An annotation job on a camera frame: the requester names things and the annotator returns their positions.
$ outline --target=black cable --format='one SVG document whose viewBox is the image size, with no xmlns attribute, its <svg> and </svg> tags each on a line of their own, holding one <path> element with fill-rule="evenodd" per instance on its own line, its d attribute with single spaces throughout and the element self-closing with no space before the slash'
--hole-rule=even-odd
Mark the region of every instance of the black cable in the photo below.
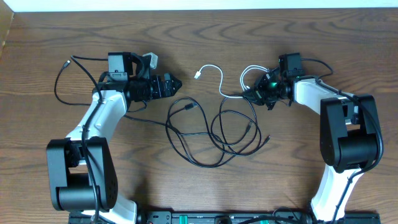
<svg viewBox="0 0 398 224">
<path fill-rule="evenodd" d="M 98 220 L 102 221 L 105 224 L 117 224 L 117 223 L 111 222 L 103 217 L 98 217 Z"/>
<path fill-rule="evenodd" d="M 324 74 L 324 75 L 319 76 L 319 77 L 317 78 L 317 80 L 320 79 L 320 78 L 323 78 L 323 77 L 330 76 L 330 75 L 332 75 L 332 74 L 334 73 L 333 69 L 332 69 L 327 63 L 322 62 L 321 60 L 312 59 L 312 58 L 301 58 L 301 60 L 309 61 L 309 62 L 318 62 L 318 63 L 321 63 L 322 65 L 326 66 L 326 68 L 328 68 L 328 69 L 330 70 L 330 73 L 327 73 L 327 74 Z"/>
<path fill-rule="evenodd" d="M 81 58 L 81 57 L 76 57 L 76 56 L 70 56 L 70 58 L 88 75 L 88 77 L 90 78 L 90 80 L 93 82 L 97 92 L 98 92 L 98 103 L 95 106 L 94 110 L 90 113 L 88 119 L 86 120 L 86 123 L 83 125 L 82 129 L 83 131 L 81 132 L 81 148 L 83 151 L 83 156 L 85 158 L 86 161 L 86 166 L 87 166 L 87 170 L 88 170 L 88 177 L 90 178 L 90 181 L 92 183 L 93 186 L 93 193 L 94 193 L 94 200 L 95 200 L 95 214 L 91 217 L 91 222 L 92 223 L 96 223 L 98 220 L 98 217 L 100 215 L 100 199 L 99 199 L 99 195 L 98 195 L 98 189 L 96 186 L 96 182 L 95 182 L 95 178 L 94 178 L 94 173 L 93 173 L 93 168 L 91 166 L 90 163 L 90 159 L 89 159 L 89 152 L 85 143 L 85 139 L 86 139 L 86 133 L 88 132 L 87 127 L 90 125 L 91 120 L 93 119 L 95 113 L 97 112 L 98 108 L 101 106 L 102 104 L 102 94 L 100 91 L 100 88 L 98 86 L 98 84 L 95 82 L 95 79 L 93 78 L 93 76 L 87 71 L 87 69 L 85 67 L 83 67 L 79 62 L 76 61 L 76 58 Z M 54 93 L 55 96 L 57 97 L 57 100 L 60 101 L 61 103 L 64 103 L 66 105 L 72 105 L 72 106 L 78 106 L 78 105 L 82 105 L 82 106 L 89 106 L 89 104 L 85 104 L 85 103 L 68 103 L 66 101 L 61 100 L 58 96 L 57 96 L 57 82 L 58 82 L 58 78 L 61 75 L 62 71 L 68 67 L 70 61 L 67 61 L 66 63 L 63 64 L 60 72 L 58 73 L 57 79 L 55 81 L 55 85 L 54 85 Z"/>
<path fill-rule="evenodd" d="M 285 101 L 283 101 L 283 100 L 277 100 L 277 101 L 279 101 L 279 102 L 282 102 L 284 105 L 286 105 L 286 106 L 289 106 L 289 104 L 288 103 L 286 103 Z"/>
<path fill-rule="evenodd" d="M 259 222 L 259 221 L 281 221 L 281 222 L 286 222 L 286 223 L 301 224 L 300 222 L 291 220 L 289 218 L 266 216 L 266 215 L 260 216 L 257 218 L 252 218 L 252 219 L 246 220 L 244 222 L 240 222 L 238 224 L 250 224 L 250 223 L 255 223 L 255 222 Z"/>
<path fill-rule="evenodd" d="M 176 110 L 176 111 L 174 111 L 174 112 L 171 113 L 171 110 L 172 110 L 172 108 L 174 107 L 174 105 L 176 105 L 178 102 L 180 102 L 180 101 L 182 101 L 182 100 L 188 100 L 188 101 L 191 101 L 192 103 L 190 103 L 190 104 L 188 104 L 188 105 L 185 105 L 183 108 L 180 108 L 180 109 L 178 109 L 178 110 Z M 169 139 L 169 142 L 170 142 L 170 145 L 172 146 L 172 148 L 175 150 L 175 152 L 176 152 L 179 156 L 181 156 L 183 159 L 185 159 L 186 161 L 188 161 L 189 163 L 191 163 L 191 164 L 193 164 L 193 165 L 195 165 L 195 166 L 202 167 L 202 168 L 215 168 L 215 167 L 220 167 L 220 166 L 222 166 L 222 165 L 225 165 L 225 164 L 228 163 L 231 159 L 233 159 L 235 156 L 248 156 L 248 155 L 251 155 L 251 154 L 255 153 L 255 152 L 258 151 L 262 146 L 264 146 L 265 143 L 267 143 L 267 141 L 269 140 L 269 136 L 268 136 L 268 137 L 264 140 L 263 143 L 261 142 L 261 138 L 262 138 L 262 137 L 261 137 L 261 131 L 259 130 L 259 126 L 258 126 L 258 124 L 257 124 L 256 112 L 254 111 L 254 108 L 252 107 L 252 105 L 250 104 L 250 102 L 248 102 L 247 99 L 245 99 L 245 100 L 249 103 L 249 105 L 250 105 L 250 107 L 251 107 L 251 109 L 252 109 L 252 112 L 253 112 L 253 114 L 254 114 L 254 120 L 251 119 L 251 118 L 249 118 L 249 117 L 247 117 L 246 115 L 244 115 L 244 114 L 242 114 L 242 113 L 240 113 L 240 112 L 237 112 L 237 111 L 232 111 L 232 110 L 222 111 L 223 103 L 224 103 L 226 100 L 227 100 L 227 98 L 225 98 L 225 99 L 221 102 L 221 105 L 220 105 L 220 112 L 215 116 L 215 118 L 214 118 L 213 121 L 212 121 L 212 124 L 214 123 L 214 121 L 215 121 L 216 118 L 221 117 L 221 114 L 225 114 L 225 113 L 234 113 L 234 114 L 238 114 L 238 115 L 240 115 L 240 116 L 242 116 L 242 117 L 248 119 L 248 120 L 250 121 L 250 124 L 254 124 L 255 127 L 256 127 L 256 133 L 255 133 L 254 137 L 250 140 L 250 142 L 249 142 L 248 144 L 246 144 L 246 145 L 245 145 L 242 149 L 240 149 L 238 152 L 235 152 L 235 151 L 231 148 L 231 145 L 237 144 L 237 143 L 239 143 L 240 141 L 242 141 L 243 138 L 244 138 L 244 137 L 247 135 L 247 133 L 249 132 L 251 125 L 249 125 L 248 127 L 246 127 L 246 131 L 245 131 L 245 133 L 243 134 L 243 138 L 240 138 L 238 141 L 234 142 L 233 144 L 230 144 L 230 143 L 226 142 L 226 140 L 225 140 L 225 135 L 224 135 L 224 132 L 223 132 L 223 126 L 222 126 L 222 123 L 220 123 L 221 133 L 222 133 L 223 139 L 224 139 L 224 141 L 222 141 L 221 138 L 220 138 L 219 136 L 217 136 L 216 134 L 214 134 L 213 125 L 211 125 L 211 128 L 209 128 L 208 122 L 207 122 L 207 119 L 206 119 L 206 115 L 205 115 L 205 112 L 204 112 L 203 108 L 200 106 L 199 102 L 197 102 L 197 101 L 194 100 L 193 98 L 181 98 L 181 99 L 178 99 L 178 100 L 174 101 L 174 103 L 172 103 L 171 106 L 170 106 L 170 108 L 169 108 L 169 112 L 167 113 L 167 120 L 166 120 L 166 123 L 161 123 L 161 122 L 151 121 L 151 120 L 146 120 L 146 119 L 133 118 L 133 117 L 128 116 L 128 115 L 124 115 L 124 117 L 125 117 L 125 118 L 128 118 L 128 119 L 131 119 L 131 120 L 133 120 L 133 121 L 141 121 L 141 122 L 145 122 L 145 123 L 152 123 L 152 124 L 158 124 L 158 125 L 164 126 L 164 127 L 165 127 L 165 130 L 166 130 L 167 138 Z M 172 122 L 171 122 L 171 120 L 170 120 L 171 117 L 172 117 L 173 115 L 175 115 L 175 114 L 177 114 L 177 113 L 183 111 L 183 110 L 190 110 L 190 109 L 195 108 L 195 107 L 198 107 L 198 108 L 201 110 L 202 115 L 203 115 L 203 118 L 204 118 L 204 120 L 205 120 L 206 130 L 207 130 L 207 131 L 205 131 L 205 132 L 200 132 L 200 133 L 181 133 L 176 127 L 174 127 L 174 126 L 172 125 Z M 174 145 L 174 143 L 173 143 L 173 141 L 172 141 L 172 138 L 171 138 L 171 136 L 170 136 L 169 130 L 172 130 L 172 131 L 177 135 L 178 139 L 180 140 L 180 143 L 181 143 L 181 145 L 182 145 L 182 148 L 183 148 L 183 151 L 184 151 L 185 155 L 183 155 L 183 154 L 182 154 L 180 151 L 178 151 L 178 149 L 175 147 L 175 145 Z M 245 154 L 241 153 L 243 150 L 245 150 L 245 149 L 255 140 L 255 138 L 256 138 L 256 136 L 257 136 L 257 132 L 258 132 L 259 135 L 260 135 L 260 136 L 259 136 L 259 143 L 258 143 L 257 147 L 256 147 L 255 149 L 253 149 L 252 151 L 247 152 L 247 153 L 245 153 Z M 214 164 L 202 164 L 201 162 L 198 162 L 192 155 L 190 155 L 190 153 L 187 151 L 187 149 L 186 149 L 186 147 L 185 147 L 185 145 L 184 145 L 184 143 L 183 143 L 183 141 L 182 141 L 182 138 L 183 138 L 184 136 L 197 136 L 197 135 L 208 135 L 209 138 L 210 138 L 210 140 L 212 141 L 212 143 L 213 143 L 219 150 L 221 150 L 222 154 L 221 154 L 220 158 L 218 159 L 218 162 L 216 162 L 216 163 L 214 163 Z M 228 148 L 231 149 L 231 152 L 230 152 L 230 151 L 227 151 L 227 150 L 225 149 L 225 146 L 228 146 Z M 228 158 L 227 160 L 225 160 L 225 161 L 223 162 L 223 159 L 224 159 L 224 155 L 225 155 L 225 154 L 229 154 L 229 155 L 231 155 L 231 157 Z"/>
<path fill-rule="evenodd" d="M 135 110 L 135 111 L 129 111 L 129 110 L 127 110 L 127 112 L 129 112 L 129 113 L 135 113 L 135 112 L 139 112 L 139 111 L 145 110 L 145 109 L 147 108 L 148 104 L 147 104 L 147 102 L 146 102 L 145 100 L 142 100 L 142 103 L 144 104 L 144 106 L 143 106 L 142 108 L 139 108 L 138 110 Z"/>
<path fill-rule="evenodd" d="M 358 172 L 352 174 L 352 175 L 348 178 L 346 187 L 345 187 L 345 189 L 344 189 L 344 191 L 343 191 L 343 194 L 342 194 L 341 197 L 340 197 L 340 200 L 339 200 L 339 202 L 338 202 L 338 204 L 337 204 L 337 206 L 336 206 L 336 210 L 335 210 L 335 212 L 334 212 L 334 214 L 333 214 L 333 218 L 332 218 L 332 220 L 331 220 L 331 222 L 330 222 L 330 224 L 334 224 L 334 222 L 336 221 L 336 217 L 337 217 L 338 210 L 340 209 L 341 204 L 343 203 L 343 200 L 344 200 L 344 198 L 345 198 L 345 195 L 347 194 L 347 191 L 348 191 L 348 189 L 349 189 L 349 186 L 353 183 L 354 177 L 356 177 L 357 175 L 360 175 L 360 174 L 363 174 L 363 173 L 365 173 L 365 172 L 370 171 L 371 169 L 375 168 L 375 167 L 379 164 L 379 162 L 380 162 L 380 160 L 381 160 L 381 157 L 382 157 L 383 154 L 384 154 L 384 144 L 383 144 L 383 140 L 382 140 L 381 130 L 378 128 L 378 125 L 377 125 L 377 123 L 376 123 L 376 120 L 373 118 L 372 114 L 368 111 L 368 109 L 366 109 L 366 108 L 362 105 L 362 103 L 359 102 L 355 97 L 352 97 L 351 95 L 346 94 L 346 93 L 342 92 L 341 90 L 336 90 L 336 89 L 334 89 L 334 88 L 332 88 L 332 87 L 330 87 L 330 86 L 324 84 L 324 83 L 322 82 L 322 80 L 320 80 L 322 77 L 326 77 L 326 76 L 332 75 L 332 74 L 333 74 L 333 69 L 332 69 L 328 64 L 326 64 L 325 62 L 322 62 L 321 60 L 310 59 L 310 58 L 302 58 L 302 60 L 308 60 L 308 61 L 318 62 L 318 63 L 321 63 L 321 64 L 323 64 L 324 66 L 326 66 L 326 67 L 330 70 L 330 73 L 327 73 L 326 75 L 321 75 L 321 76 L 317 77 L 316 80 L 315 80 L 315 83 L 316 83 L 317 85 L 322 86 L 323 88 L 326 88 L 327 90 L 332 91 L 333 93 L 336 93 L 337 95 L 344 96 L 344 97 L 346 97 L 347 99 L 349 99 L 350 101 L 352 101 L 356 106 L 358 106 L 358 107 L 362 110 L 362 112 L 364 113 L 364 116 L 368 117 L 368 119 L 369 119 L 370 122 L 372 123 L 373 128 L 374 128 L 374 130 L 375 130 L 375 132 L 376 132 L 376 139 L 377 139 L 377 156 L 376 156 L 376 159 L 374 160 L 373 164 L 371 164 L 369 167 L 364 168 L 364 169 L 361 169 L 360 171 L 358 171 Z"/>
<path fill-rule="evenodd" d="M 81 57 L 81 56 L 76 56 L 72 55 L 72 57 L 77 58 L 77 59 L 82 59 L 82 60 L 97 60 L 97 61 L 107 61 L 107 58 L 88 58 L 88 57 Z"/>
<path fill-rule="evenodd" d="M 54 95 L 57 98 L 57 100 L 63 104 L 66 105 L 70 105 L 70 106 L 89 106 L 90 104 L 88 103 L 68 103 L 66 101 L 63 101 L 59 98 L 58 94 L 57 94 L 57 83 L 58 83 L 58 79 L 60 78 L 61 73 L 63 72 L 64 69 L 66 69 L 68 66 L 70 65 L 70 61 L 67 60 L 63 65 L 62 68 L 60 70 L 60 72 L 58 72 L 57 78 L 55 79 L 55 84 L 54 84 Z"/>
<path fill-rule="evenodd" d="M 276 217 L 276 213 L 277 213 L 278 210 L 280 210 L 280 209 L 289 210 L 289 211 L 293 214 L 294 218 L 295 218 L 298 222 L 300 221 L 300 219 L 296 216 L 296 214 L 292 211 L 292 209 L 290 209 L 289 207 L 285 207 L 285 206 L 282 206 L 282 207 L 277 208 L 274 212 L 272 212 L 272 216 L 273 216 L 273 217 Z"/>
<path fill-rule="evenodd" d="M 103 72 L 100 76 L 99 76 L 99 79 L 98 79 L 98 82 L 100 83 L 100 82 L 103 82 L 104 81 L 104 79 L 105 79 L 105 77 L 108 75 L 108 72 Z"/>
</svg>

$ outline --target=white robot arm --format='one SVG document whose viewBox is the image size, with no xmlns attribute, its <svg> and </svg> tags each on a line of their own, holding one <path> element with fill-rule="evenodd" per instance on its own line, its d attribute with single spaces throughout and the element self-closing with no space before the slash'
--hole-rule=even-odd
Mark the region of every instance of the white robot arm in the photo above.
<svg viewBox="0 0 398 224">
<path fill-rule="evenodd" d="M 244 96 L 257 105 L 273 109 L 281 99 L 309 107 L 320 115 L 320 149 L 326 162 L 311 209 L 316 220 L 324 222 L 343 218 L 345 205 L 355 183 L 364 172 L 377 165 L 382 156 L 382 139 L 374 98 L 354 96 L 306 76 L 299 53 L 279 56 L 279 67 L 260 77 Z M 357 124 L 359 129 L 347 130 Z"/>
<path fill-rule="evenodd" d="M 74 56 L 71 58 L 81 66 Z M 182 82 L 169 73 L 164 75 L 164 81 L 158 75 L 151 75 L 157 64 L 153 53 L 143 56 L 109 53 L 108 63 L 109 71 L 103 73 L 106 76 L 101 76 L 93 90 L 91 106 L 78 126 L 65 139 L 51 140 L 47 146 L 51 198 L 55 209 L 82 211 L 82 214 L 93 215 L 93 222 L 99 214 L 100 219 L 113 223 L 135 224 L 139 217 L 137 205 L 118 193 L 108 142 L 131 102 L 174 96 Z M 137 64 L 136 76 L 132 75 L 132 63 Z M 82 165 L 87 165 L 88 174 L 69 171 Z"/>
</svg>

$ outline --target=wooden table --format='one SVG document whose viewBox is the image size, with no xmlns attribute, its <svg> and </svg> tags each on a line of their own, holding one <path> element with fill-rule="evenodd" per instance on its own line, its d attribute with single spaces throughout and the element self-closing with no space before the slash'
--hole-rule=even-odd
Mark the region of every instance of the wooden table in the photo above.
<svg viewBox="0 0 398 224">
<path fill-rule="evenodd" d="M 169 105 L 183 96 L 198 100 L 208 119 L 218 112 L 220 73 L 223 91 L 240 92 L 239 76 L 250 64 L 277 66 L 277 57 L 301 52 L 334 69 L 327 84 L 352 93 L 370 93 L 377 102 L 386 151 L 381 163 L 357 183 L 347 210 L 374 211 L 383 223 L 398 219 L 398 10 L 311 9 L 250 11 L 78 12 L 16 14 L 0 59 L 0 222 L 66 223 L 50 201 L 45 148 L 64 138 L 86 108 L 66 106 L 53 95 L 55 77 L 69 55 L 106 57 L 128 51 L 159 56 L 158 74 L 172 72 L 183 81 L 173 97 L 149 103 L 139 118 L 165 121 Z M 104 62 L 82 62 L 98 77 Z M 326 72 L 305 63 L 309 74 Z M 253 72 L 245 79 L 253 83 Z M 90 102 L 93 85 L 76 66 L 63 73 L 64 100 Z M 230 100 L 225 108 L 249 114 Z M 255 107 L 262 132 L 271 140 L 249 157 L 218 169 L 197 168 L 178 157 L 164 127 L 122 119 L 110 149 L 119 191 L 145 207 L 196 211 L 272 211 L 279 206 L 305 208 L 324 169 L 319 116 L 310 109 L 278 103 L 274 110 Z M 247 121 L 224 118 L 231 141 Z M 174 119 L 182 131 L 203 131 L 198 110 Z M 220 152 L 208 137 L 189 137 L 190 150 L 202 162 Z"/>
</svg>

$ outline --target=cable plug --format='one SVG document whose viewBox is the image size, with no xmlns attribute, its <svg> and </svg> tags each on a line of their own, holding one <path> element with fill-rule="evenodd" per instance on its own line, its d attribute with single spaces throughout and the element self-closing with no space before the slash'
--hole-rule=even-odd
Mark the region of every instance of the cable plug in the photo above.
<svg viewBox="0 0 398 224">
<path fill-rule="evenodd" d="M 68 66 L 70 65 L 70 61 L 69 60 L 67 60 L 63 65 L 62 65 L 62 68 L 67 68 Z"/>
<path fill-rule="evenodd" d="M 249 122 L 248 126 L 246 127 L 246 133 L 250 131 L 250 128 L 251 128 L 251 122 Z"/>
<path fill-rule="evenodd" d="M 190 109 L 195 108 L 195 107 L 197 107 L 197 106 L 198 106 L 198 105 L 197 105 L 196 103 L 190 103 L 190 104 L 185 105 L 185 106 L 184 106 L 184 109 L 190 110 Z"/>
<path fill-rule="evenodd" d="M 200 76 L 200 74 L 201 74 L 201 73 L 200 73 L 199 71 L 197 71 L 197 73 L 195 74 L 194 78 L 198 79 L 199 76 Z"/>
</svg>

